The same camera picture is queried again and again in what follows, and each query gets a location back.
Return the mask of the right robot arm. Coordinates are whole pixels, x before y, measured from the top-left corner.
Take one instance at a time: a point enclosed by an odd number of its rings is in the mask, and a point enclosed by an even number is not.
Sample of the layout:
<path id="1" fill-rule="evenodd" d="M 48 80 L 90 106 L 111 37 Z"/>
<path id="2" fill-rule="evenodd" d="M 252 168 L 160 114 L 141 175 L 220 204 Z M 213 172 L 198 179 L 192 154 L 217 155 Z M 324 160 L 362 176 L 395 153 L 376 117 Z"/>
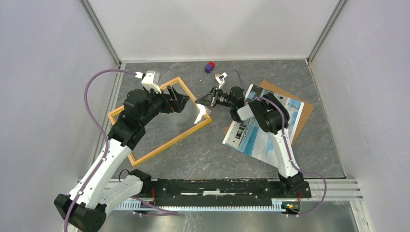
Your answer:
<path id="1" fill-rule="evenodd" d="M 279 191 L 292 197 L 303 184 L 302 172 L 291 147 L 291 132 L 303 107 L 294 107 L 290 99 L 251 85 L 245 93 L 241 87 L 232 87 L 229 93 L 214 87 L 197 104 L 230 108 L 232 123 L 223 144 L 255 159 L 277 167 Z"/>

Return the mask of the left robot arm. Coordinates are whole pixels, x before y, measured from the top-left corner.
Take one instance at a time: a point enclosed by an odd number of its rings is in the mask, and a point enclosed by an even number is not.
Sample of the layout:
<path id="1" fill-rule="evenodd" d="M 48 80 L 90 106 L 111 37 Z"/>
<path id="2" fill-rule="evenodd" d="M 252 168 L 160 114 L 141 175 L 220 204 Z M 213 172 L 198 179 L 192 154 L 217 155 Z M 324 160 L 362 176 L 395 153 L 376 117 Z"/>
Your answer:
<path id="1" fill-rule="evenodd" d="M 107 216 L 128 198 L 138 194 L 148 196 L 152 184 L 130 174 L 122 182 L 105 190 L 122 161 L 145 135 L 145 126 L 160 113 L 180 113 L 190 97 L 178 93 L 172 86 L 167 92 L 136 89 L 128 93 L 117 122 L 104 135 L 105 147 L 81 181 L 69 192 L 59 194 L 54 205 L 68 225 L 83 232 L 97 232 Z"/>

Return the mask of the building and sky photo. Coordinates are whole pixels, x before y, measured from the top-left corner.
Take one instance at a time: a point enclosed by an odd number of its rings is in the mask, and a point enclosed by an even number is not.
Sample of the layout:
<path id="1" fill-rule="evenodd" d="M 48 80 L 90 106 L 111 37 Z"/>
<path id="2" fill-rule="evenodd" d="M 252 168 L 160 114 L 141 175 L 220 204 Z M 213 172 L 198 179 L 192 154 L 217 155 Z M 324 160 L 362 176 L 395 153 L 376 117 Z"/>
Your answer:
<path id="1" fill-rule="evenodd" d="M 270 91 L 254 84 L 248 87 L 245 101 L 251 101 L 255 97 L 262 96 L 268 92 L 274 94 L 289 113 L 288 132 L 290 142 L 293 143 L 297 137 L 296 129 L 299 126 L 299 120 L 302 118 L 305 103 L 280 94 L 276 90 Z M 256 119 L 253 117 L 242 123 L 233 121 L 222 143 L 269 165 L 274 167 L 278 166 L 273 142 L 269 139 L 268 134 L 260 128 Z"/>

